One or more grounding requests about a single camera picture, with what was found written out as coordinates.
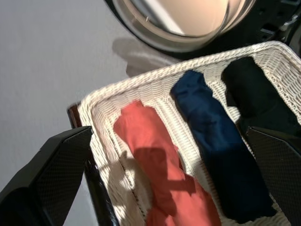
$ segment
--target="white surface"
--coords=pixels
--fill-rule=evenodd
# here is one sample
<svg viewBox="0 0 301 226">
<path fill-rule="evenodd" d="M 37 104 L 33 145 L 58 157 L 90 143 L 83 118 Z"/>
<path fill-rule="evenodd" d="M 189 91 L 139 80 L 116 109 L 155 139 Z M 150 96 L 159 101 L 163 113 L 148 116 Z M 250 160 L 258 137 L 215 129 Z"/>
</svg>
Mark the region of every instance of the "white surface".
<svg viewBox="0 0 301 226">
<path fill-rule="evenodd" d="M 0 190 L 70 104 L 127 77 L 112 43 L 129 36 L 103 0 L 0 0 Z M 84 180 L 65 225 L 97 225 Z"/>
</svg>

